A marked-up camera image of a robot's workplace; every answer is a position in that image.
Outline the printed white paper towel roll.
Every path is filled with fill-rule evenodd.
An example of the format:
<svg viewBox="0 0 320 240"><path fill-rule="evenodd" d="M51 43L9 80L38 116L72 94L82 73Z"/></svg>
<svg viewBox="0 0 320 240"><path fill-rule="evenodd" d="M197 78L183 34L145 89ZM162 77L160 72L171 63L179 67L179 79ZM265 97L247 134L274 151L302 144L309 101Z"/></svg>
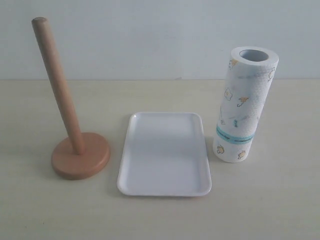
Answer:
<svg viewBox="0 0 320 240"><path fill-rule="evenodd" d="M212 149L224 162L244 161L279 63L272 50L242 46L230 53Z"/></svg>

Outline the white plastic tray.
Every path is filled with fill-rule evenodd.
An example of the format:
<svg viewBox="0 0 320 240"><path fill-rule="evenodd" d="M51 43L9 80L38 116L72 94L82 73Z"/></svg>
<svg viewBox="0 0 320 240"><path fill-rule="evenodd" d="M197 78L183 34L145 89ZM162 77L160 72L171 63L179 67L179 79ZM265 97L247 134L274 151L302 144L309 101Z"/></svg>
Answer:
<svg viewBox="0 0 320 240"><path fill-rule="evenodd" d="M132 114L117 188L127 196L207 195L212 180L201 117L193 112Z"/></svg>

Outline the wooden paper towel holder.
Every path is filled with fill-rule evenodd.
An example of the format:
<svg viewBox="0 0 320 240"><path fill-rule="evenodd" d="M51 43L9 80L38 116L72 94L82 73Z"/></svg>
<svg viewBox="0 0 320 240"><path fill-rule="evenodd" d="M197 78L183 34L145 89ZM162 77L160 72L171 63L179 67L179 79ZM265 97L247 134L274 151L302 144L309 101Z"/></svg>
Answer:
<svg viewBox="0 0 320 240"><path fill-rule="evenodd" d="M68 135L51 154L52 168L68 180L89 178L108 163L110 145L100 134L81 132L49 21L45 17L36 17L31 24Z"/></svg>

